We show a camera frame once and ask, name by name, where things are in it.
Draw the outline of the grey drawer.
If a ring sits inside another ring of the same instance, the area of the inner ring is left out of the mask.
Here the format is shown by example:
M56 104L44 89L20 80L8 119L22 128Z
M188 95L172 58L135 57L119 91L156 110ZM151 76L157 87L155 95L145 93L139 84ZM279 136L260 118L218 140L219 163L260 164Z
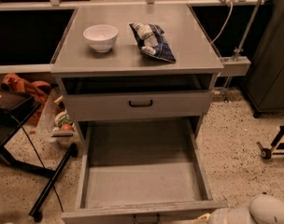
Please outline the grey drawer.
M74 121L153 119L201 116L211 91L171 91L66 95L64 104Z
M226 206L213 200L188 119L95 122L87 138L65 224L162 224Z

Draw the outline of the grey drawer cabinet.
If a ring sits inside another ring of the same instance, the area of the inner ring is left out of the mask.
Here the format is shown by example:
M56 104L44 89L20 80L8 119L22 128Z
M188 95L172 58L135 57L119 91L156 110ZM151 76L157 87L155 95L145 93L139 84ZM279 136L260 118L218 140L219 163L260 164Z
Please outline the grey drawer cabinet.
M130 23L159 25L176 58L175 63L141 54ZM105 53L93 50L83 32L108 24L119 31ZM79 7L65 35L51 72L64 95L211 91L223 66L191 10L184 4L101 5ZM204 115L188 117L199 131Z

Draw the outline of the grey top drawer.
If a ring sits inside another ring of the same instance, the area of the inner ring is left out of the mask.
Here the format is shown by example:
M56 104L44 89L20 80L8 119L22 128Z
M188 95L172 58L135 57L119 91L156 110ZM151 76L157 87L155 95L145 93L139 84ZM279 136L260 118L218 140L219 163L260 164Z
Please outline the grey top drawer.
M171 91L66 95L64 104L74 121L153 119L201 116L211 91Z

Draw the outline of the blue white chip bag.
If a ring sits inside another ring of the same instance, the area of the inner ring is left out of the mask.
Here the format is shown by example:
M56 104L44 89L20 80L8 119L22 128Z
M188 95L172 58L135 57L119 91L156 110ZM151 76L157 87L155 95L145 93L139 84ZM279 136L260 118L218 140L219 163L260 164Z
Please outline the blue white chip bag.
M177 61L159 25L135 22L130 23L129 26L142 55L168 63Z

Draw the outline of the white ceramic bowl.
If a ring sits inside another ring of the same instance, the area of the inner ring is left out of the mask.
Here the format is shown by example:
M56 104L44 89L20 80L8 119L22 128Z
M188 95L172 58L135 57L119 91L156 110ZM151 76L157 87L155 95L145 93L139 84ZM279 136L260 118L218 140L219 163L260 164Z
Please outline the white ceramic bowl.
M105 53L110 51L116 43L119 31L107 24L90 26L84 30L83 36L88 45L95 51Z

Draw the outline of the clear plastic food bin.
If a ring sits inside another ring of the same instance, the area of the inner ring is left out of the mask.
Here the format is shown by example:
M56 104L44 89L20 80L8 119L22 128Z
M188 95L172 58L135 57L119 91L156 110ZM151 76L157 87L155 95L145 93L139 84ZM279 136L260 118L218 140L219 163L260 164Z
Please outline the clear plastic food bin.
M36 133L56 147L69 147L72 143L79 142L75 124L67 115L58 87L51 91L44 105Z

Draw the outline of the orange brown cloth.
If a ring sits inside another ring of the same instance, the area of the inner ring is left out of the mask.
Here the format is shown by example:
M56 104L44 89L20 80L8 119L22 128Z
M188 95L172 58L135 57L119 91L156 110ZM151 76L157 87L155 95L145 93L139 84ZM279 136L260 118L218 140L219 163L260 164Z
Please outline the orange brown cloth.
M6 84L11 91L22 91L31 94L35 101L40 103L40 107L29 119L30 124L37 125L52 90L49 82L41 80L31 82L19 77L15 73L9 73L3 78L3 83Z

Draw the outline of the metal support pole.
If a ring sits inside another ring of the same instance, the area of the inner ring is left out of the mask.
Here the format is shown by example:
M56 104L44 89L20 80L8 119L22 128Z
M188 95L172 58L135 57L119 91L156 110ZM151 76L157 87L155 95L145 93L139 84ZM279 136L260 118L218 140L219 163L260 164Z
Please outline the metal support pole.
M241 41L240 41L238 47L237 47L236 49L234 49L234 54L233 54L233 56L232 56L231 58L229 58L229 59L226 61L225 67L231 67L231 66L233 66L233 65L238 64L238 59L239 59L240 52L241 52L242 49L243 49L243 45L244 45L244 43L245 43L245 41L246 41L246 38L247 38L247 36L248 36L248 34L249 34L249 30L250 30L250 28L251 28L251 25L252 25L252 23L253 23L254 20L255 20L256 14L257 14L257 12L258 12L259 7L260 7L261 4L262 4L262 0L257 0L257 3L256 3L256 5L255 5L255 7L254 7L254 9L253 9L253 12L252 12L251 17L250 17L250 19L249 19L249 21L248 21L248 25L247 25L247 27L246 27L246 30L245 30L245 32L244 32L242 38L241 38ZM221 94L221 96L223 97L223 100L224 100L225 102L228 102L228 98L227 98L227 96L226 96L226 91L228 90L228 88L229 88L229 86L230 86L230 83L231 83L231 81L232 81L232 78L233 78L233 76L228 76L228 77L226 78L225 83L224 83L224 85L222 86L222 89L221 89L221 92L220 92L220 94Z

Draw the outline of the dark grey cabinet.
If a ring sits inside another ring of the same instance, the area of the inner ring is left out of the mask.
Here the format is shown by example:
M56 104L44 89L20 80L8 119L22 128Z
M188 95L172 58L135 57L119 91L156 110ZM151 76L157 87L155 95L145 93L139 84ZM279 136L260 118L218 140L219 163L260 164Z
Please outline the dark grey cabinet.
M284 111L284 0L272 1L271 19L242 81L254 118Z

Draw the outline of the black side table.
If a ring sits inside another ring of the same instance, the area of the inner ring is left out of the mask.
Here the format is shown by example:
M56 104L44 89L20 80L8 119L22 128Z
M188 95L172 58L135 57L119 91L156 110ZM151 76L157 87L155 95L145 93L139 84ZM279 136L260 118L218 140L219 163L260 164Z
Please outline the black side table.
M29 212L29 216L34 219L35 223L39 223L42 220L43 215L40 209L49 196L50 191L55 189L54 185L68 160L78 155L77 145L72 143L56 169L51 170L44 166L18 161L9 153L6 149L7 142L19 129L22 129L23 125L34 115L39 107L41 107L41 103L36 102L31 94L20 91L5 91L0 87L0 163L49 179Z

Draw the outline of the black wheeled stand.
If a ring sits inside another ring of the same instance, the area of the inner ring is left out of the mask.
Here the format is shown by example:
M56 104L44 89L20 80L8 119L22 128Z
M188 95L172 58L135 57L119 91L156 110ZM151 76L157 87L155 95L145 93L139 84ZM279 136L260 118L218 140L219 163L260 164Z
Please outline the black wheeled stand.
M284 124L279 127L279 131L271 143L270 148L263 147L260 142L257 143L261 153L261 157L270 160L275 155L284 155Z

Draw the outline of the grey side rail shelf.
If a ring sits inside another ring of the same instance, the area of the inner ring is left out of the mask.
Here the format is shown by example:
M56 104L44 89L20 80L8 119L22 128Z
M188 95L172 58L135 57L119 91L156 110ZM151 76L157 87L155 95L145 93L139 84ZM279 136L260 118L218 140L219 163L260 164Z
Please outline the grey side rail shelf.
M241 77L244 76L250 67L250 60L246 56L240 56L236 61L231 57L221 57L223 70L220 72L221 77Z

